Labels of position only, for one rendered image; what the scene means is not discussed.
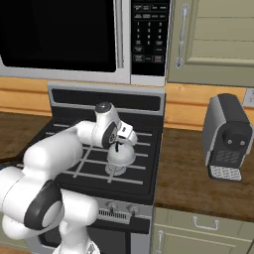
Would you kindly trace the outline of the silver microwave oven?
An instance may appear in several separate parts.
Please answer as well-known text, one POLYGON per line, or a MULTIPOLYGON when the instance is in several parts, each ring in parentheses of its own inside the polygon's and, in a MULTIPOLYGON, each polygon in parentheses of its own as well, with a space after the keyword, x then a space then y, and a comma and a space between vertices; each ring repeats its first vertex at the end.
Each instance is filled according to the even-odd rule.
POLYGON ((165 84, 170 0, 131 0, 131 81, 165 84))

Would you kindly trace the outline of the white wall socket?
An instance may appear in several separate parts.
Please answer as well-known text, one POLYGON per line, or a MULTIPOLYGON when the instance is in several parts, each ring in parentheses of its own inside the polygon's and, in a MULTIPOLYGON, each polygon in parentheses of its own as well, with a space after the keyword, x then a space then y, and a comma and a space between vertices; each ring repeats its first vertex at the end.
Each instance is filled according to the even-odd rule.
POLYGON ((254 88, 247 88, 243 100, 246 107, 254 107, 254 88))

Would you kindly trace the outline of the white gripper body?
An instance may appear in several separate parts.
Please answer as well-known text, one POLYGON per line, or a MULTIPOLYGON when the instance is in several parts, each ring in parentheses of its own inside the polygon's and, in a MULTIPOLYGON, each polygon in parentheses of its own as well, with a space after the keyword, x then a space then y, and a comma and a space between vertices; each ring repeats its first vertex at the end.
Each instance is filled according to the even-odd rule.
POLYGON ((136 145, 138 141, 137 135, 134 131, 125 130, 124 132, 118 132, 117 137, 120 142, 126 142, 131 145, 136 145))

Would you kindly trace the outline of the beige drawer front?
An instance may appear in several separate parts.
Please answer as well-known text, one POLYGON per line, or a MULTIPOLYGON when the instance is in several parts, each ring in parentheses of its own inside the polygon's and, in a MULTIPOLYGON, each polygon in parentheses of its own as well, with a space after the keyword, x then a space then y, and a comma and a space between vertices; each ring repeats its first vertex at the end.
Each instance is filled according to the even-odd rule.
POLYGON ((160 226, 247 242, 254 240, 253 222, 160 207, 155 208, 154 215, 155 223, 160 226))

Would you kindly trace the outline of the beige base cupboard door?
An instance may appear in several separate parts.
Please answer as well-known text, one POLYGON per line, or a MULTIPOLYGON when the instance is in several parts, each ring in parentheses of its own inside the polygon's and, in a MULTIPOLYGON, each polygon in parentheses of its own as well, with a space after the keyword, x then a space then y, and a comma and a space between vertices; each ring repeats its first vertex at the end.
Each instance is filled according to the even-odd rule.
POLYGON ((163 230, 162 254, 254 254, 254 242, 154 227, 152 254, 156 254, 158 231, 163 230))

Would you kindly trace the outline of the grey and black coffee machine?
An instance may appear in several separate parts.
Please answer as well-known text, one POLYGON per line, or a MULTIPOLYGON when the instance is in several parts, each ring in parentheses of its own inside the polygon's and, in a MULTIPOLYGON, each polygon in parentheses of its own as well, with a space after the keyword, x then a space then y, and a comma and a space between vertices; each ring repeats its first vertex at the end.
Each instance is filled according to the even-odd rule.
POLYGON ((213 180, 241 182, 240 167, 250 153, 254 127, 238 97, 220 93, 210 98, 202 128, 204 163, 213 180))

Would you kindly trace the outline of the black microwave door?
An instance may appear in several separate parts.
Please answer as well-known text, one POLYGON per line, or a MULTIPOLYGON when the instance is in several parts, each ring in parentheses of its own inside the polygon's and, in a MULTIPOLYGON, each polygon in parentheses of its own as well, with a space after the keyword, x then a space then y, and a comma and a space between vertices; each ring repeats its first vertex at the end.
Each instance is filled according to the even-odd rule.
POLYGON ((122 0, 124 67, 114 0, 0 0, 0 76, 129 83, 131 0, 122 0))

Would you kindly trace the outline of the black oven door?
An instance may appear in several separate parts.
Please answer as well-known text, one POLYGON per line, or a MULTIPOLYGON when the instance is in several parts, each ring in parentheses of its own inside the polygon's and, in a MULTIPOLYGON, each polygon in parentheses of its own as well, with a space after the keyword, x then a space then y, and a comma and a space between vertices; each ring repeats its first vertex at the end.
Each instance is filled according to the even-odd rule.
POLYGON ((100 254, 150 254, 148 234, 113 231, 88 227, 91 240, 98 246, 100 254))

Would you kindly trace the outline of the beige wall cupboard door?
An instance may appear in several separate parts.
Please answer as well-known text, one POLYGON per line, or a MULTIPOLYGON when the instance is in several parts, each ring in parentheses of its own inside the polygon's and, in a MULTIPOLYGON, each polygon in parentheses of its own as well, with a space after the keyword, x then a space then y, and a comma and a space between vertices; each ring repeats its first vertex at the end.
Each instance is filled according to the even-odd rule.
POLYGON ((174 0, 168 81, 254 87, 254 0, 174 0), (176 69, 187 3, 181 69, 176 69))

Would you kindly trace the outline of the silver stove knob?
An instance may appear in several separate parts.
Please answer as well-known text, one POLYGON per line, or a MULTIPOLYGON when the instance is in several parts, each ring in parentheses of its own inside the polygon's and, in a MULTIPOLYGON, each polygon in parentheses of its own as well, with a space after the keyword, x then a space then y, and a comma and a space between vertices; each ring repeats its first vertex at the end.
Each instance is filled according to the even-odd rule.
POLYGON ((111 213, 113 213, 113 212, 115 212, 115 211, 118 209, 118 206, 116 205, 115 202, 109 201, 109 202, 107 203, 107 208, 109 209, 109 211, 110 211, 111 213))
POLYGON ((136 216, 140 212, 139 208, 134 204, 130 204, 128 206, 128 210, 129 210, 129 212, 131 213, 132 216, 136 216))

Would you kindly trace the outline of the black and silver stove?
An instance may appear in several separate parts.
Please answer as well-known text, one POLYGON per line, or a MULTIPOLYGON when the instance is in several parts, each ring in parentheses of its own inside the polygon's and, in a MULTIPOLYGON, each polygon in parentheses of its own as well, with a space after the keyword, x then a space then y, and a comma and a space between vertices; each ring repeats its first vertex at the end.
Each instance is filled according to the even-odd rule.
POLYGON ((50 137, 79 120, 93 121, 95 105, 104 101, 112 103, 120 119, 133 126, 138 137, 134 146, 136 159, 123 175, 108 175, 105 172, 107 151, 85 145, 77 165, 58 175, 56 182, 63 189, 90 195, 98 201, 99 218, 89 227, 148 234, 151 246, 165 90, 161 87, 51 81, 48 93, 53 117, 33 139, 34 142, 50 137), (109 201, 118 206, 113 213, 107 208, 109 201), (139 208, 138 215, 131 215, 128 210, 130 204, 139 208))

